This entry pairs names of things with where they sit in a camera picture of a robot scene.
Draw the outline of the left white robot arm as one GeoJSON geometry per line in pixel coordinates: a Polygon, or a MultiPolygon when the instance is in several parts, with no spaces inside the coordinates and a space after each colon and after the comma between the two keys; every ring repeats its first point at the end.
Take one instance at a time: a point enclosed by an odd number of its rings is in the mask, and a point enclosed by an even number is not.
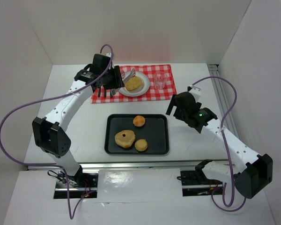
{"type": "Polygon", "coordinates": [[[109,56],[95,54],[93,62],[74,77],[68,96],[63,97],[43,118],[36,117],[32,122],[36,146],[62,166],[76,183],[83,182],[88,176],[70,151],[71,140],[66,134],[70,121],[96,89],[103,87],[115,94],[129,78],[135,76],[135,71],[132,71],[128,77],[123,77],[119,66],[113,67],[110,59],[109,56]]]}

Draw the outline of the speckled bread slice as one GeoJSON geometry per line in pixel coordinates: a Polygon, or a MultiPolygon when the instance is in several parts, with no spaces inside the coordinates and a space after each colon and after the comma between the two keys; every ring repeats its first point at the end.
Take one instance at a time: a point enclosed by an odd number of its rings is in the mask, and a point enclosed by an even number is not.
{"type": "Polygon", "coordinates": [[[129,92],[139,91],[143,88],[143,86],[144,86],[143,80],[138,76],[134,76],[134,77],[130,78],[125,83],[125,88],[129,92]]]}

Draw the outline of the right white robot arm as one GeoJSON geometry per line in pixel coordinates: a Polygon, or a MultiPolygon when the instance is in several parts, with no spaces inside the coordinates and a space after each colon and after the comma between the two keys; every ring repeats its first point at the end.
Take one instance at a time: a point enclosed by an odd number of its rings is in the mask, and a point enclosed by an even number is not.
{"type": "Polygon", "coordinates": [[[234,184],[237,191],[247,199],[252,199],[272,181],[273,159],[268,154],[260,155],[250,149],[222,127],[217,116],[210,109],[202,108],[192,93],[186,91],[173,95],[167,115],[170,115],[173,107],[176,107],[176,119],[184,121],[224,150],[236,167],[235,172],[230,172],[228,165],[206,159],[195,167],[201,178],[234,184]]]}

